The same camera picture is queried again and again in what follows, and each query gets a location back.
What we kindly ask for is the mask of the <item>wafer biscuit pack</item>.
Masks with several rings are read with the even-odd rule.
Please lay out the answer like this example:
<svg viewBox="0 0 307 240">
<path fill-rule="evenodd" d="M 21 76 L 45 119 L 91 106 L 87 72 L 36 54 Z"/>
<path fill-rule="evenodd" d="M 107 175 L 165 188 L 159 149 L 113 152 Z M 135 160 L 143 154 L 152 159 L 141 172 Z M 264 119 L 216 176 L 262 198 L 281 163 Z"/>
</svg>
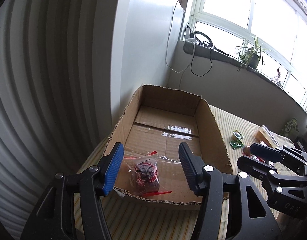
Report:
<svg viewBox="0 0 307 240">
<path fill-rule="evenodd" d="M 262 125 L 256 129 L 254 132 L 255 140 L 263 145 L 266 145 L 270 148 L 278 148 L 282 147 L 283 140 L 279 135 L 270 131 L 265 125 Z"/>
</svg>

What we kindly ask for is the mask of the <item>dark cake red-trim wrapper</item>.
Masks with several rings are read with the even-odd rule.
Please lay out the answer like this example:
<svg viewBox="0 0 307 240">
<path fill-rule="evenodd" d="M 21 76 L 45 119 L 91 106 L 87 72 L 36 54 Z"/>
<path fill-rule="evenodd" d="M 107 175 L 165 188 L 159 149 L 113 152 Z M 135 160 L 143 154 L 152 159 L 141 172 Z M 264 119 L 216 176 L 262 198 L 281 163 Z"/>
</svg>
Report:
<svg viewBox="0 0 307 240">
<path fill-rule="evenodd" d="M 124 157 L 130 174 L 131 194 L 146 198 L 172 193 L 160 184 L 157 159 L 156 151 L 141 157 Z"/>
</svg>

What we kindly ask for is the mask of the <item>red white small packet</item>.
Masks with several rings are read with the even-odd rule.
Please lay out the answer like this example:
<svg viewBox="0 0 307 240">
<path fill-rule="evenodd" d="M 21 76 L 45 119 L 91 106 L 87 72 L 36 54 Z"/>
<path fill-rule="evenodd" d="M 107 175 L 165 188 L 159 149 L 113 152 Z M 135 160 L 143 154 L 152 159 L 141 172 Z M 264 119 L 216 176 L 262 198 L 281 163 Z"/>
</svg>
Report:
<svg viewBox="0 0 307 240">
<path fill-rule="evenodd" d="M 243 146 L 242 149 L 243 149 L 243 155 L 248 156 L 248 157 L 253 156 L 253 154 L 251 153 L 251 150 L 250 150 L 250 146 L 245 145 L 245 146 Z"/>
</svg>

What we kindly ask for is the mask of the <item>small dark green packet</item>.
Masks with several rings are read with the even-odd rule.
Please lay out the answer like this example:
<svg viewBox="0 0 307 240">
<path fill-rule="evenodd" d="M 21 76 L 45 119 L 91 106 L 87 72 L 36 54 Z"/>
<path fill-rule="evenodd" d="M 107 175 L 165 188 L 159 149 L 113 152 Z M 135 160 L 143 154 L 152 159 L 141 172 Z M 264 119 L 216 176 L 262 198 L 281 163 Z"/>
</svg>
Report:
<svg viewBox="0 0 307 240">
<path fill-rule="evenodd" d="M 237 139 L 237 140 L 231 140 L 230 146 L 233 150 L 236 150 L 238 148 L 242 148 L 244 144 L 241 142 L 241 140 Z"/>
</svg>

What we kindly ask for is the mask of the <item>yellow green jelly cup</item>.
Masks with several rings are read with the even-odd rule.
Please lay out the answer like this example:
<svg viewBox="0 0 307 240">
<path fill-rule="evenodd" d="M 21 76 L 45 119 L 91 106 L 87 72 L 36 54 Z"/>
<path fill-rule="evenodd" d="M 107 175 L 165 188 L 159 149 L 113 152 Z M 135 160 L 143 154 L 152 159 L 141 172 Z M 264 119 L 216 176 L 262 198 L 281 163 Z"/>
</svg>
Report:
<svg viewBox="0 0 307 240">
<path fill-rule="evenodd" d="M 244 135 L 242 133 L 240 133 L 239 131 L 235 130 L 232 133 L 232 139 L 233 140 L 242 140 L 242 139 L 244 139 Z"/>
</svg>

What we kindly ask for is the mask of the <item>green shopping bag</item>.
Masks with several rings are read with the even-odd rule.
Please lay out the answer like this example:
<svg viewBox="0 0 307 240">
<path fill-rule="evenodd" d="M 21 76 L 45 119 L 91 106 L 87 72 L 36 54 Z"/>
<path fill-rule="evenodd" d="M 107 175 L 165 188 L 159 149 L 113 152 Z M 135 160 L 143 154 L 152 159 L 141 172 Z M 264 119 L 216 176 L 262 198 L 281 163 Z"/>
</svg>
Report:
<svg viewBox="0 0 307 240">
<path fill-rule="evenodd" d="M 280 131 L 280 135 L 294 140 L 299 135 L 298 122 L 296 118 L 291 118 Z"/>
</svg>

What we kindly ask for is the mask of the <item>striped tablecloth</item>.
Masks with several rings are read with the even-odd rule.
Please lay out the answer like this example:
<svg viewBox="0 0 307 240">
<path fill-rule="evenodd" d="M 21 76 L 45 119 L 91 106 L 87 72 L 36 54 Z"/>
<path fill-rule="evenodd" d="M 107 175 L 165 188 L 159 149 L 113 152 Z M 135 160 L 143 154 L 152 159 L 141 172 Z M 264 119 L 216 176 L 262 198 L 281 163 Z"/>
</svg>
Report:
<svg viewBox="0 0 307 240">
<path fill-rule="evenodd" d="M 243 133 L 247 136 L 247 141 L 252 142 L 252 131 L 256 129 L 256 125 L 230 114 L 222 109 L 209 106 L 211 113 L 215 117 L 218 125 L 220 125 L 220 133 L 222 139 L 229 135 L 230 128 L 238 125 L 243 129 Z M 105 151 L 108 138 L 105 138 L 98 144 L 94 152 L 87 158 L 85 163 L 79 169 L 82 172 L 89 166 L 96 164 Z M 211 165 L 213 171 L 205 171 L 201 165 L 201 179 L 205 179 L 207 187 L 207 200 L 202 205 L 203 218 L 210 218 L 207 223 L 207 229 L 212 228 L 212 215 L 219 214 L 222 211 L 221 220 L 219 220 L 219 229 L 213 230 L 219 232 L 219 239 L 225 237 L 227 228 L 228 215 L 228 197 L 224 196 L 224 204 L 222 208 L 212 203 L 212 200 L 220 200 L 219 190 L 225 186 L 221 182 L 225 182 L 225 175 L 220 175 L 220 168 L 216 168 L 215 164 Z M 105 218 L 108 222 L 109 231 L 113 239 L 190 239 L 193 234 L 194 226 L 198 218 L 199 202 L 159 202 L 156 199 L 140 199 L 127 196 L 127 191 L 119 190 L 117 187 L 105 198 L 101 198 L 101 204 L 104 208 Z"/>
</svg>

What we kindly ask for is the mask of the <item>brown cardboard box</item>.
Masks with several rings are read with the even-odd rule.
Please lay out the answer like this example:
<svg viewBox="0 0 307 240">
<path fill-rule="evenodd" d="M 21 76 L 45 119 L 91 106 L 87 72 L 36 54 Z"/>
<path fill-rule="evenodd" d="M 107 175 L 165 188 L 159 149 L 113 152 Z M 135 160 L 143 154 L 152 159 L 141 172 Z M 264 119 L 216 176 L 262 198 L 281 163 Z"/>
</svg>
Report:
<svg viewBox="0 0 307 240">
<path fill-rule="evenodd" d="M 124 146 L 114 192 L 124 200 L 167 209 L 197 210 L 202 198 L 189 189 L 179 160 L 179 145 L 220 172 L 232 174 L 232 165 L 209 104 L 198 95 L 154 85 L 140 86 L 131 97 L 109 136 L 104 154 L 116 142 Z M 130 161 L 157 154 L 160 179 L 158 196 L 140 197 L 130 182 Z"/>
</svg>

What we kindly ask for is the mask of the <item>small figurine on sill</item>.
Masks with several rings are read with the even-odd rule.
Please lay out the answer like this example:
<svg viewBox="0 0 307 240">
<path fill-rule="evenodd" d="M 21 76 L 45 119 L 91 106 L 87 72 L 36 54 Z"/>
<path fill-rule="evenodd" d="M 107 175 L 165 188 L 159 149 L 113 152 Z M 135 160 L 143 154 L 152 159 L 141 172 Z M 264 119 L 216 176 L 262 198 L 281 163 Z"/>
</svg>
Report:
<svg viewBox="0 0 307 240">
<path fill-rule="evenodd" d="M 281 70 L 279 67 L 277 68 L 276 75 L 271 77 L 271 81 L 274 83 L 281 83 Z"/>
</svg>

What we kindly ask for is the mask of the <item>potted spider plant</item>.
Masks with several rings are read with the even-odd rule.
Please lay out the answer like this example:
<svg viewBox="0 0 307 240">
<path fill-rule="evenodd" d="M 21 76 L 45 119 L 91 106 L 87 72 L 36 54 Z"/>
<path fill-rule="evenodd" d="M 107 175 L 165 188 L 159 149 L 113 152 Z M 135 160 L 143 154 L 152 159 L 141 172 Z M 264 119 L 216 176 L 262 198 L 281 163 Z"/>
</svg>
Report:
<svg viewBox="0 0 307 240">
<path fill-rule="evenodd" d="M 253 43 L 243 43 L 241 46 L 237 46 L 236 50 L 240 61 L 239 72 L 241 69 L 248 68 L 257 70 L 258 64 L 264 64 L 263 55 L 268 49 L 263 48 L 258 36 L 253 36 Z"/>
</svg>

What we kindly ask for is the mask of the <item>white power strip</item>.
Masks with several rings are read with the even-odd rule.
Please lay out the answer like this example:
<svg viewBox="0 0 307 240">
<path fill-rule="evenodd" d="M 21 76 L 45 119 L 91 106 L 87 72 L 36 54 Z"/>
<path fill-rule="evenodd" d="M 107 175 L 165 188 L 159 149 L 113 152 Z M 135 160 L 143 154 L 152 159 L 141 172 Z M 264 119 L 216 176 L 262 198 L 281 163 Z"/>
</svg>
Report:
<svg viewBox="0 0 307 240">
<path fill-rule="evenodd" d="M 184 38 L 187 42 L 196 42 L 195 34 L 192 31 L 189 23 L 186 23 Z"/>
</svg>

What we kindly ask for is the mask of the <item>white cabinet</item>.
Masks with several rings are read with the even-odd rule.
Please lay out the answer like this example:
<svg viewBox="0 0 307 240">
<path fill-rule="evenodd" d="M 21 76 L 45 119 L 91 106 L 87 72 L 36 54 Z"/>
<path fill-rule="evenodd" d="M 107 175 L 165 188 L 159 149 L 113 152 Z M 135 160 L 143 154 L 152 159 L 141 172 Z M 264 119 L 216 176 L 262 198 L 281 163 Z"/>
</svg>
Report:
<svg viewBox="0 0 307 240">
<path fill-rule="evenodd" d="M 139 86 L 166 86 L 183 15 L 178 0 L 118 0 L 111 55 L 113 124 Z"/>
</svg>

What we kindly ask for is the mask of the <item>window frame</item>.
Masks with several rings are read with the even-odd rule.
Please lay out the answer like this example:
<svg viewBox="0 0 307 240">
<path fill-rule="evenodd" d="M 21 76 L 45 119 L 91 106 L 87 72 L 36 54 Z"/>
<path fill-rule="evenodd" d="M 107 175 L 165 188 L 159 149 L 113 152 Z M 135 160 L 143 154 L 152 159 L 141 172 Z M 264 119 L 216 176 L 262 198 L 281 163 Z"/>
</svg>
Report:
<svg viewBox="0 0 307 240">
<path fill-rule="evenodd" d="M 268 49 L 258 72 L 271 81 L 279 67 L 276 84 L 307 112 L 307 17 L 293 0 L 189 0 L 187 18 L 236 59 L 236 47 L 258 36 Z"/>
</svg>

